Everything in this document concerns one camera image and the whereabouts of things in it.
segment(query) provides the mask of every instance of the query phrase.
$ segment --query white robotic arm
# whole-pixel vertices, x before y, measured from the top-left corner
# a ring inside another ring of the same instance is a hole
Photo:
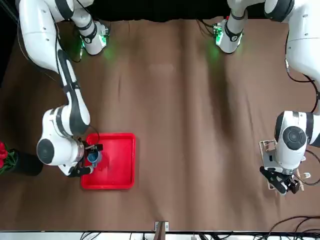
[[[60,75],[60,86],[67,98],[67,105],[50,109],[43,115],[42,136],[37,144],[37,155],[44,164],[59,166],[67,176],[80,176],[93,171],[91,166],[79,168],[78,163],[86,154],[86,143],[75,138],[88,129],[90,115],[71,61],[59,44],[54,16],[58,21],[66,18],[75,21],[85,49],[92,55],[106,46],[106,43],[101,41],[106,34],[106,28],[93,22],[92,17],[83,9],[75,11],[72,0],[19,2],[19,21],[27,54],[38,66]]]
[[[223,34],[217,45],[223,52],[233,53],[240,43],[240,33],[247,19],[246,7],[262,2],[265,2],[264,13],[267,18],[289,25],[285,54],[288,66],[309,76],[319,88],[319,0],[228,0],[231,14],[228,21],[220,24]],[[281,194],[288,191],[296,193],[300,184],[293,174],[305,159],[307,145],[320,147],[319,110],[316,114],[284,111],[276,120],[274,136],[275,149],[261,152],[263,166],[260,172]]]
[[[216,44],[224,53],[232,54],[240,44],[243,29],[248,20],[247,7],[265,0],[227,0],[230,7],[230,16],[228,20],[224,19],[219,26],[221,27],[221,36]]]

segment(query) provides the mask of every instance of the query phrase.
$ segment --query red rose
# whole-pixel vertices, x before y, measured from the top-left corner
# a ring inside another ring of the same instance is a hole
[[[8,156],[8,152],[6,150],[6,147],[4,143],[0,141],[0,160],[6,159],[7,156]]]

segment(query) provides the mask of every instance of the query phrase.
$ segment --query black flower pot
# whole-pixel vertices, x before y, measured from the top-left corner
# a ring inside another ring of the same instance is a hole
[[[28,176],[37,176],[41,173],[44,164],[38,159],[36,155],[31,155],[13,149],[15,166],[9,171],[11,173],[24,174]]]

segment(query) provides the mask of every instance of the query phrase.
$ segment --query brown tablecloth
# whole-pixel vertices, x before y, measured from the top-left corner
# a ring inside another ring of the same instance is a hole
[[[73,43],[72,27],[59,26]],[[165,220],[170,230],[267,231],[287,217],[320,214],[319,186],[280,196],[259,172],[258,143],[274,138],[276,117],[310,111],[315,101],[311,84],[287,77],[287,32],[285,24],[249,20],[241,46],[225,55],[195,20],[112,23],[107,49],[72,65],[91,124],[136,135],[134,187],[83,190],[54,166],[37,177],[2,175],[0,230],[138,231]],[[66,103],[17,43],[0,101],[1,140],[34,154],[42,115]],[[314,181],[320,165],[308,155],[300,171]]]

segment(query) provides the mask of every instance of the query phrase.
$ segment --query red plastic tray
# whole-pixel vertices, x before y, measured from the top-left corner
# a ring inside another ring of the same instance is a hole
[[[86,141],[95,144],[96,133]],[[81,177],[84,189],[129,189],[135,182],[136,137],[132,133],[100,133],[102,159],[93,173]],[[85,159],[85,166],[90,163]]]

